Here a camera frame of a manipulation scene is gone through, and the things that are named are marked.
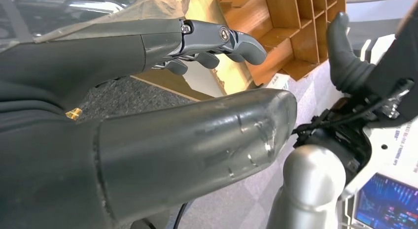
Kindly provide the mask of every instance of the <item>wooden shelf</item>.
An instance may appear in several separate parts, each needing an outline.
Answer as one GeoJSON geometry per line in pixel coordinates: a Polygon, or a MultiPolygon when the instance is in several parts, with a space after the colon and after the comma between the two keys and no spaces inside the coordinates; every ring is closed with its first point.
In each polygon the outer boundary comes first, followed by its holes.
{"type": "Polygon", "coordinates": [[[285,66],[283,66],[283,70],[287,74],[291,74],[293,79],[300,80],[303,77],[307,76],[309,72],[315,69],[318,65],[319,63],[312,64],[299,59],[294,59],[288,62],[285,66]]]}
{"type": "Polygon", "coordinates": [[[305,28],[310,23],[312,23],[312,20],[310,19],[301,19],[301,29],[305,28]]]}
{"type": "Polygon", "coordinates": [[[327,9],[327,21],[331,22],[337,15],[337,13],[340,11],[340,9],[337,6],[332,6],[329,9],[327,9]]]}
{"type": "MultiPolygon", "coordinates": [[[[273,40],[271,45],[277,42],[278,40],[273,40]]],[[[259,83],[256,82],[256,84],[259,85],[269,82],[274,74],[293,58],[294,55],[290,38],[282,38],[282,41],[276,47],[268,47],[267,58],[261,65],[246,64],[251,71],[251,75],[254,77],[254,81],[257,79],[259,83]]]]}
{"type": "Polygon", "coordinates": [[[326,0],[312,0],[313,1],[313,7],[318,8],[321,10],[326,9],[326,0]]]}
{"type": "Polygon", "coordinates": [[[248,33],[266,49],[261,65],[246,63],[256,85],[284,70],[306,76],[327,57],[327,19],[345,11],[345,0],[218,0],[227,25],[248,33]]]}
{"type": "Polygon", "coordinates": [[[316,32],[312,21],[290,40],[292,41],[295,58],[310,63],[319,63],[316,32]]]}
{"type": "Polygon", "coordinates": [[[300,18],[313,19],[314,8],[312,0],[296,0],[300,18]]]}
{"type": "Polygon", "coordinates": [[[327,0],[327,9],[333,7],[335,4],[337,4],[337,2],[337,0],[327,0]]]}
{"type": "Polygon", "coordinates": [[[315,19],[316,40],[318,41],[319,62],[322,63],[328,57],[328,47],[326,39],[327,19],[326,14],[320,15],[315,19]]]}
{"type": "Polygon", "coordinates": [[[324,12],[325,11],[321,9],[315,9],[315,8],[313,9],[313,13],[314,13],[313,15],[315,19],[318,18],[320,15],[324,14],[324,12]]]}

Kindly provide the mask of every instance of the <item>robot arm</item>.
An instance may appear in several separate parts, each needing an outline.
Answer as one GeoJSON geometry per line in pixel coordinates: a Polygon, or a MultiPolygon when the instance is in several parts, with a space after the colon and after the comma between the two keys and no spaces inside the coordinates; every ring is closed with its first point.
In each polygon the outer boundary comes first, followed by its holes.
{"type": "MultiPolygon", "coordinates": [[[[18,31],[22,20],[16,12],[24,17],[35,6],[39,12],[45,1],[0,2],[5,14],[13,15],[7,26],[18,31]]],[[[286,160],[285,185],[269,227],[275,227],[274,218],[289,229],[329,225],[336,200],[355,193],[377,171],[370,163],[379,152],[366,127],[400,125],[418,112],[409,106],[415,70],[393,77],[401,73],[359,62],[350,53],[344,25],[339,15],[328,33],[331,76],[352,97],[294,131],[295,97],[270,89],[80,124],[64,116],[89,88],[116,77],[149,68],[183,74],[181,61],[213,68],[219,53],[236,62],[264,61],[260,44],[223,25],[107,23],[47,42],[42,36],[20,40],[28,36],[16,33],[21,43],[0,53],[0,184],[7,186],[0,189],[0,228],[102,229],[131,222],[261,171],[292,133],[299,139],[286,160]],[[389,73],[384,88],[371,78],[389,73]],[[388,107],[397,114],[384,116],[388,107]],[[388,118],[396,124],[387,124],[388,118]]],[[[401,34],[382,62],[407,46],[408,36],[401,34]]],[[[408,48],[415,51],[412,41],[408,48]]]]}
{"type": "MultiPolygon", "coordinates": [[[[21,14],[27,8],[18,3],[39,1],[1,0],[21,14]]],[[[0,190],[0,228],[104,229],[132,222],[265,169],[291,135],[296,99],[269,89],[73,122],[64,113],[109,79],[150,68],[182,74],[181,60],[213,68],[220,53],[255,65],[266,57],[254,38],[218,24],[98,26],[111,36],[92,26],[0,53],[0,184],[7,185],[0,190]]]]}
{"type": "Polygon", "coordinates": [[[387,150],[394,147],[392,132],[385,128],[405,124],[418,114],[411,101],[418,78],[417,13],[415,6],[376,67],[352,52],[346,14],[338,14],[329,25],[331,80],[351,97],[293,132],[299,138],[285,160],[284,183],[267,229],[338,228],[337,201],[357,193],[384,165],[387,150]]]}

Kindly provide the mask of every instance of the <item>robotic finger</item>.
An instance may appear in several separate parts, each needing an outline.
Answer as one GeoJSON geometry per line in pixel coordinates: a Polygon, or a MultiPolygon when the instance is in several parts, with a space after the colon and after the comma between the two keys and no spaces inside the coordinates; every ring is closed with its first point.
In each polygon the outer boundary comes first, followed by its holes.
{"type": "Polygon", "coordinates": [[[165,57],[153,69],[169,69],[183,75],[187,66],[182,61],[197,61],[208,69],[218,66],[215,54],[225,54],[231,60],[259,65],[266,59],[263,46],[248,34],[226,26],[195,20],[180,20],[182,43],[178,51],[165,57]]]}

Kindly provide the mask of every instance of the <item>floor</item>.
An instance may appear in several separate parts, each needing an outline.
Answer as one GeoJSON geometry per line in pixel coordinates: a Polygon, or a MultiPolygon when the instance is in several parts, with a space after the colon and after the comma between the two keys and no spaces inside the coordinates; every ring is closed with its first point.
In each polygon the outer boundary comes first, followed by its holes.
{"type": "MultiPolygon", "coordinates": [[[[297,124],[308,122],[342,96],[331,84],[329,64],[323,64],[297,83],[290,80],[288,86],[298,101],[297,124]]],[[[80,106],[81,119],[152,111],[189,102],[159,88],[123,78],[94,88],[80,106]]],[[[283,182],[282,166],[294,141],[292,136],[268,169],[196,199],[184,214],[179,228],[265,229],[273,198],[283,182]]],[[[168,229],[172,228],[177,210],[178,207],[172,209],[168,229]]]]}

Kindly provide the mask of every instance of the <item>wire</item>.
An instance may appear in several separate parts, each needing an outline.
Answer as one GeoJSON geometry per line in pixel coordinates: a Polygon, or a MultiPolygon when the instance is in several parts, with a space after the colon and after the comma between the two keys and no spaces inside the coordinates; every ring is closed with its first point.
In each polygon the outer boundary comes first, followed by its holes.
{"type": "Polygon", "coordinates": [[[187,207],[187,202],[181,205],[180,210],[178,211],[178,214],[177,214],[177,218],[175,219],[173,229],[178,229],[178,225],[180,224],[181,217],[183,217],[186,207],[187,207]]]}
{"type": "Polygon", "coordinates": [[[338,120],[324,121],[324,122],[317,123],[317,124],[302,124],[302,125],[298,126],[296,129],[294,129],[292,131],[292,134],[297,134],[297,133],[301,133],[301,132],[305,132],[305,131],[311,131],[311,130],[315,130],[315,129],[318,129],[318,128],[327,128],[327,127],[332,127],[332,126],[339,126],[339,125],[343,125],[343,124],[355,121],[359,118],[362,118],[362,117],[366,116],[369,112],[372,112],[372,111],[378,109],[379,107],[381,107],[386,102],[387,102],[386,99],[377,99],[376,101],[372,102],[370,105],[364,106],[358,112],[343,116],[342,118],[340,118],[338,120]]]}

